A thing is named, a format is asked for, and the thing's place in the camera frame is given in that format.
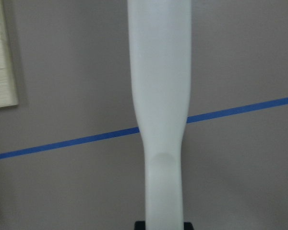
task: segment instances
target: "wall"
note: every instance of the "wall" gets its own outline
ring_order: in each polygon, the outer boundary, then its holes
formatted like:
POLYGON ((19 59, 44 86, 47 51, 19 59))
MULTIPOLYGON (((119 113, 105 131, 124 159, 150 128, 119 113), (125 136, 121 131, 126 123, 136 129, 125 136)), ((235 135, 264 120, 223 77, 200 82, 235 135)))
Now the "wall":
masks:
MULTIPOLYGON (((192 2, 189 115, 288 97, 288 0, 192 2)), ((5 0, 19 105, 0 154, 137 126, 127 2, 5 0)), ((144 220, 139 134, 0 160, 0 230, 129 229, 144 220)), ((191 123, 185 221, 288 230, 288 105, 191 123)))

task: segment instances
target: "blue tape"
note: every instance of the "blue tape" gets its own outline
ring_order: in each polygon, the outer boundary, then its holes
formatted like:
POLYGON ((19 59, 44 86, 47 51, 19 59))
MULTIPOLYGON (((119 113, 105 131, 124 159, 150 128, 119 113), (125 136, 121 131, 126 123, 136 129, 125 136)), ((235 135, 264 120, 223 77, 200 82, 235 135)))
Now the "blue tape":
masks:
MULTIPOLYGON (((286 105, 286 104, 288 104, 288 97, 273 100, 273 101, 268 101, 268 102, 261 102, 261 103, 250 104, 250 105, 245 105, 245 106, 231 108, 231 109, 220 110, 220 111, 211 112, 207 114, 189 116, 187 119, 187 123, 205 121, 205 120, 210 120, 210 119, 214 119, 218 117, 230 116, 230 115, 235 115, 235 114, 242 114, 242 113, 272 108, 272 107, 286 105)), ((84 144, 88 142, 105 140, 109 138, 116 138, 116 137, 131 135, 131 134, 135 134, 139 132, 140 131, 138 127, 133 127, 133 128, 118 130, 118 131, 109 132, 109 133, 97 134, 97 135, 84 137, 84 138, 77 138, 77 139, 57 142, 53 144, 47 144, 47 145, 42 145, 42 146, 37 146, 37 147, 32 147, 32 148, 27 148, 27 149, 0 153, 0 159, 16 157, 16 156, 42 152, 42 151, 47 151, 47 150, 52 150, 52 149, 54 150, 54 149, 64 148, 64 147, 73 146, 73 145, 80 145, 80 144, 84 144)))
POLYGON ((231 108, 231 109, 220 110, 220 111, 211 112, 207 114, 189 116, 187 119, 187 123, 205 121, 209 119, 214 119, 214 118, 223 117, 223 116, 230 116, 230 115, 235 115, 235 114, 242 114, 242 113, 247 113, 247 112, 261 110, 261 109, 273 108, 273 107, 286 105, 286 104, 288 104, 288 97, 273 100, 273 101, 268 101, 268 102, 261 102, 261 103, 250 104, 250 105, 245 105, 245 106, 231 108))

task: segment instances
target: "black base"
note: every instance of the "black base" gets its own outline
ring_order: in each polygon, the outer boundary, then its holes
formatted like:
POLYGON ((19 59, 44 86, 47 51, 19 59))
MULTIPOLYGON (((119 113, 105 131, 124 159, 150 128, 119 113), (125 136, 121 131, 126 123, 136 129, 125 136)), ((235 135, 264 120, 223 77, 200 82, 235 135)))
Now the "black base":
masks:
MULTIPOLYGON (((194 230, 193 225, 190 222, 183 223, 184 230, 194 230)), ((137 221, 134 224, 134 230, 145 230, 145 221, 137 221)))

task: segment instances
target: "framed picture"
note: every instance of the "framed picture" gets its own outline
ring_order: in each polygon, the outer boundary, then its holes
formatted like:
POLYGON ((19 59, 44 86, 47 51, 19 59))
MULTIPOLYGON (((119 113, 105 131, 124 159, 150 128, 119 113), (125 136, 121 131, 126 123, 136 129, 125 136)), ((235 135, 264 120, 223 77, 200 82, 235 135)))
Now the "framed picture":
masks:
POLYGON ((0 0, 0 107, 16 105, 17 103, 10 47, 2 1, 0 0))

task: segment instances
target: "white handle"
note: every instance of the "white handle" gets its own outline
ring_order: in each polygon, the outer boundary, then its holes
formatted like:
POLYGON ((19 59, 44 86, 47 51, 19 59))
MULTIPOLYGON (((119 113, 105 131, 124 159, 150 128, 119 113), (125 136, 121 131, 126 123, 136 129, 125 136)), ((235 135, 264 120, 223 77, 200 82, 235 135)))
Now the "white handle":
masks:
POLYGON ((146 230, 183 230, 180 151, 190 98, 191 1, 128 0, 128 17, 146 230))

